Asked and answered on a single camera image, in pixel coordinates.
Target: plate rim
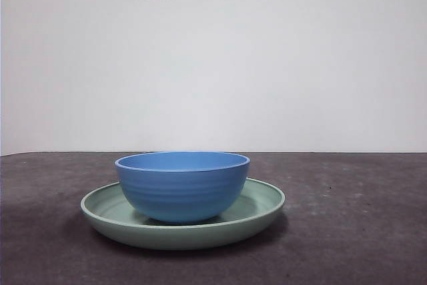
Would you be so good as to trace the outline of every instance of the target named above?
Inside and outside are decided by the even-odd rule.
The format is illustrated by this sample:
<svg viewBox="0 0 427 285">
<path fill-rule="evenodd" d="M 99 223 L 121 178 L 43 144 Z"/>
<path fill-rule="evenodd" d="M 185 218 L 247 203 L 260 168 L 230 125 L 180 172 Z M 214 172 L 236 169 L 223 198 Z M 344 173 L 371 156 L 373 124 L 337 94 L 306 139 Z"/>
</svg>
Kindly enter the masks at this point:
<svg viewBox="0 0 427 285">
<path fill-rule="evenodd" d="M 109 218 L 104 218 L 104 217 L 98 216 L 98 215 L 94 214 L 93 212 L 91 212 L 85 205 L 85 201 L 89 197 L 91 197 L 93 194 L 97 193 L 100 190 L 107 189 L 107 188 L 110 188 L 112 186 L 120 184 L 120 182 L 114 182 L 112 184 L 107 184 L 107 185 L 101 186 L 95 190 L 92 190 L 88 194 L 86 194 L 80 201 L 80 208 L 84 214 L 90 216 L 91 218 L 93 218 L 95 220 L 99 220 L 99 221 L 102 221 L 102 222 L 105 222 L 108 224 L 114 224 L 114 225 L 118 225 L 118 226 L 131 227 L 131 228 L 147 228 L 147 229 L 154 229 L 154 230 L 158 230 L 158 229 L 162 229 L 162 230 L 184 230 L 184 229 L 212 228 L 212 227 L 216 227 L 216 226 L 225 226 L 225 225 L 229 226 L 229 225 L 233 225 L 233 224 L 241 224 L 244 222 L 257 220 L 261 217 L 272 214 L 272 213 L 276 212 L 277 210 L 279 210 L 284 205 L 286 197 L 285 197 L 285 194 L 278 187 L 276 187 L 275 185 L 272 185 L 270 183 L 263 182 L 261 180 L 256 180 L 253 178 L 246 178 L 246 179 L 253 181 L 255 183 L 261 184 L 261 185 L 265 185 L 265 186 L 270 187 L 273 190 L 277 191 L 280 195 L 279 204 L 274 206 L 273 208 L 269 209 L 266 212 L 262 212 L 258 215 L 255 215 L 255 216 L 240 218 L 239 220 L 233 220 L 231 222 L 220 222 L 220 223 L 212 223 L 212 224 L 196 224 L 196 225 L 176 225 L 176 226 L 157 226 L 157 225 L 145 225 L 145 224 L 132 224 L 132 223 L 120 222 L 117 220 L 110 220 Z"/>
</svg>

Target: bowl rim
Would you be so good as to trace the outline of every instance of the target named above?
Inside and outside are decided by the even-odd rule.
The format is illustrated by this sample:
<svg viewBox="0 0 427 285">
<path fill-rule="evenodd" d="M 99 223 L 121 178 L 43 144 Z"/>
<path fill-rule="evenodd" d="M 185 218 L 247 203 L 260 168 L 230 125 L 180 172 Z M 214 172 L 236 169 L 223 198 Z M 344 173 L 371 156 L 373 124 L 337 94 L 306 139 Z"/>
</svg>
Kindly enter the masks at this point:
<svg viewBox="0 0 427 285">
<path fill-rule="evenodd" d="M 186 169 L 161 169 L 161 168 L 139 168 L 139 167 L 130 167 L 130 166 L 125 166 L 122 165 L 120 162 L 122 160 L 125 160 L 127 158 L 132 158 L 132 157 L 136 157 L 136 156 L 142 156 L 142 155 L 150 155 L 150 154 L 182 154 L 182 153 L 198 153 L 198 154 L 227 154 L 227 155 L 235 155 L 235 156 L 240 156 L 244 159 L 243 163 L 239 163 L 236 165 L 229 165 L 229 166 L 218 166 L 218 167 L 213 167 L 213 168 L 200 168 L 200 169 L 192 169 L 192 170 L 186 170 Z M 119 168 L 123 168 L 125 170 L 133 170 L 133 171 L 137 171 L 137 172 L 210 172 L 210 171 L 214 171 L 214 170 L 227 170 L 230 168 L 235 168 L 235 167 L 240 167 L 240 166 L 244 166 L 246 164 L 250 163 L 250 159 L 246 156 L 237 154 L 237 153 L 227 153 L 227 152 L 199 152 L 199 151 L 174 151 L 174 152 L 147 152 L 147 153 L 141 153 L 141 154 L 135 154 L 135 155 L 129 155 L 129 156 L 125 156 L 122 158 L 119 158 L 118 160 L 116 160 L 114 162 L 114 164 L 116 165 L 116 167 Z"/>
</svg>

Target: plate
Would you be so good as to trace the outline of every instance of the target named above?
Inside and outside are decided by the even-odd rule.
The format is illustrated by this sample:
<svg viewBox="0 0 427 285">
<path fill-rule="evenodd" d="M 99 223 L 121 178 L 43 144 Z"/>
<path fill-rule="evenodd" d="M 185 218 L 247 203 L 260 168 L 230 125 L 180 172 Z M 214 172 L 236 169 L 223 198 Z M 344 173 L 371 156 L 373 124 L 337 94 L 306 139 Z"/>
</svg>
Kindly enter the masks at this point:
<svg viewBox="0 0 427 285">
<path fill-rule="evenodd" d="M 195 250 L 256 235 L 274 221 L 284 202 L 277 187 L 248 178 L 239 198 L 220 215 L 193 225 L 171 225 L 134 210 L 117 182 L 88 193 L 81 209 L 98 232 L 117 242 L 154 250 Z"/>
</svg>

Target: gray floor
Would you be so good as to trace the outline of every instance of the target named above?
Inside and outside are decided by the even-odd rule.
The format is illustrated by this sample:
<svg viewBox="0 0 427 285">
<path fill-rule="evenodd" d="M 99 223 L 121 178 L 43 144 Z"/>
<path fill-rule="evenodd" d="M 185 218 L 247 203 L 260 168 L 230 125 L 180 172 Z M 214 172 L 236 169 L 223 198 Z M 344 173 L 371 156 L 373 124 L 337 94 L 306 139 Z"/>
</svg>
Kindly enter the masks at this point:
<svg viewBox="0 0 427 285">
<path fill-rule="evenodd" d="M 243 153 L 284 214 L 242 242 L 132 248 L 79 209 L 132 153 L 1 158 L 2 284 L 427 284 L 427 154 Z"/>
</svg>

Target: wall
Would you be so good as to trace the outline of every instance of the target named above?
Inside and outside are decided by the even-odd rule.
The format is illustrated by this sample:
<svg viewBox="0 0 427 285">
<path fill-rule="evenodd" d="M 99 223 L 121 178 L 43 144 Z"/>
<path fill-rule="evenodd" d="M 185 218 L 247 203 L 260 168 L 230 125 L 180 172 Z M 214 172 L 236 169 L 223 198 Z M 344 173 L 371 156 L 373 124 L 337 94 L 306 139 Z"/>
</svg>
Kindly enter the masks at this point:
<svg viewBox="0 0 427 285">
<path fill-rule="evenodd" d="M 2 0 L 2 153 L 427 152 L 427 0 Z"/>
</svg>

